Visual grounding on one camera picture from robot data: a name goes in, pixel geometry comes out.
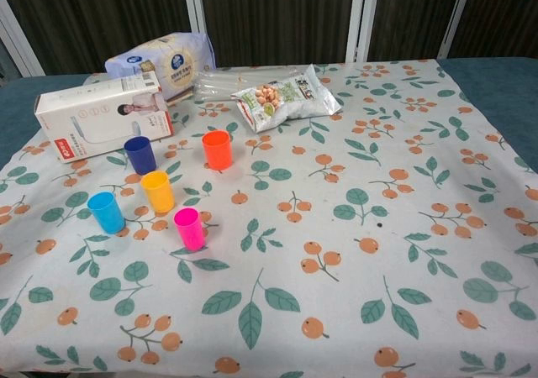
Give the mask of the pink plastic cup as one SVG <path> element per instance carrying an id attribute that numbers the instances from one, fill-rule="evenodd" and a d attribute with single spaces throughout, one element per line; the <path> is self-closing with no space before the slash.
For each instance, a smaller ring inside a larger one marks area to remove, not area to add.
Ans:
<path id="1" fill-rule="evenodd" d="M 199 250 L 205 245 L 200 213 L 193 207 L 184 207 L 176 212 L 173 218 L 184 246 L 191 250 Z"/>

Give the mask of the yellow plastic cup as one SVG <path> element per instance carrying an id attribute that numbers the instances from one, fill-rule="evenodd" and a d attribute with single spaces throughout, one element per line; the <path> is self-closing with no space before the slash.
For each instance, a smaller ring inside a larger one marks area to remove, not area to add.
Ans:
<path id="1" fill-rule="evenodd" d="M 150 205 L 157 213 L 167 213 L 173 209 L 175 199 L 168 175 L 164 171 L 152 171 L 145 174 L 140 184 Z"/>

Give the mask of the dark blue plastic cup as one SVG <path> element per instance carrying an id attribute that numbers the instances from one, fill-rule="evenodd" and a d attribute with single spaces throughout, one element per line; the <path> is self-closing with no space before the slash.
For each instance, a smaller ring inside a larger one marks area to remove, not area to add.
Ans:
<path id="1" fill-rule="evenodd" d="M 124 143 L 124 150 L 138 175 L 145 175 L 156 169 L 156 161 L 150 140 L 145 136 L 137 136 Z"/>

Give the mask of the light blue plastic cup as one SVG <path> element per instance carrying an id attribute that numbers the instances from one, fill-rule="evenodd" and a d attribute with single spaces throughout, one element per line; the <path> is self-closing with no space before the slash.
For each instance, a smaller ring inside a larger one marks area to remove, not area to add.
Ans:
<path id="1" fill-rule="evenodd" d="M 87 206 L 106 234 L 116 234 L 125 227 L 124 216 L 112 192 L 93 195 Z"/>

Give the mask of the orange plastic cup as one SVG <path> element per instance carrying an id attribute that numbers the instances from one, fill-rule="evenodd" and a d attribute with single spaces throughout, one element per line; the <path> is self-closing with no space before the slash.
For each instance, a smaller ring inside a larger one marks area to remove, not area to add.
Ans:
<path id="1" fill-rule="evenodd" d="M 202 142 L 210 169 L 222 171 L 231 166 L 231 140 L 227 131 L 218 129 L 209 131 L 202 137 Z"/>

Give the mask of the silver nut snack bag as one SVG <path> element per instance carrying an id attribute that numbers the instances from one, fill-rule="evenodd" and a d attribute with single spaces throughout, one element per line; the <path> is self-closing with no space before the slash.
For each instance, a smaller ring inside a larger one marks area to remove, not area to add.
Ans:
<path id="1" fill-rule="evenodd" d="M 274 129 L 287 120 L 331 116 L 341 109 L 313 65 L 280 81 L 234 92 L 230 98 L 255 133 Z"/>

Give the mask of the floral fruit print tablecloth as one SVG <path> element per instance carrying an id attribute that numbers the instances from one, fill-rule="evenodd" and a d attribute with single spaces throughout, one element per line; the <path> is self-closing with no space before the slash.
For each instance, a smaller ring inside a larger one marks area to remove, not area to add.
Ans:
<path id="1" fill-rule="evenodd" d="M 538 173 L 438 61 L 315 70 L 332 116 L 254 134 L 232 102 L 171 108 L 152 147 L 197 251 L 124 151 L 63 164 L 43 132 L 17 151 L 0 378 L 538 378 Z"/>

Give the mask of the clear plastic tube pack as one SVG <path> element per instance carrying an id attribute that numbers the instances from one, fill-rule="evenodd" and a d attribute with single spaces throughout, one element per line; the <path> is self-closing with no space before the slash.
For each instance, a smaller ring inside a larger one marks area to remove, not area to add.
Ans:
<path id="1" fill-rule="evenodd" d="M 296 76 L 304 72 L 307 67 L 307 65 L 238 67 L 202 71 L 194 80 L 194 100 L 200 102 L 227 101 L 235 92 Z"/>

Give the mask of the blue white paper bag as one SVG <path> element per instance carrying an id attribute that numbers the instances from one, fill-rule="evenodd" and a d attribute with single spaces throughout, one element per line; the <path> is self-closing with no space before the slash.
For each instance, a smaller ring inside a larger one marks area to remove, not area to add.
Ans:
<path id="1" fill-rule="evenodd" d="M 213 46 L 204 33 L 161 36 L 105 62 L 111 78 L 155 72 L 167 101 L 188 94 L 198 73 L 215 67 Z"/>

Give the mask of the dark white-framed folding screen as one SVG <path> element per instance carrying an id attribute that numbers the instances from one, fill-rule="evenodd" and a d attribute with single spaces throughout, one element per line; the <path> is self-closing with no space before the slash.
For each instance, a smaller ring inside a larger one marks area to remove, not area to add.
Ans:
<path id="1" fill-rule="evenodd" d="M 48 75 L 190 30 L 186 0 L 7 0 Z M 456 0 L 377 0 L 371 61 L 436 57 Z M 202 0 L 219 66 L 340 63 L 352 0 Z M 538 0 L 467 0 L 448 55 L 538 59 Z"/>

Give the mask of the white desk lamp box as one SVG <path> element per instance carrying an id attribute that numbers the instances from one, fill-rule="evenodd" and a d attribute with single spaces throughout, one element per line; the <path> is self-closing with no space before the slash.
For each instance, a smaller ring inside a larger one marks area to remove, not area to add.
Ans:
<path id="1" fill-rule="evenodd" d="M 42 93 L 34 115 L 63 163 L 119 150 L 134 137 L 173 135 L 153 71 Z"/>

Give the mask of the teal table cover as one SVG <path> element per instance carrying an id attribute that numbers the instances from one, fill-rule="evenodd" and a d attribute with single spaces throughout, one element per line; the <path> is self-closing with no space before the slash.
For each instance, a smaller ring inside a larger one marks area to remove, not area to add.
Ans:
<path id="1" fill-rule="evenodd" d="M 439 60 L 466 98 L 538 173 L 538 59 Z M 20 78 L 0 87 L 0 170 L 40 129 L 34 100 L 42 92 L 78 87 L 87 74 Z"/>

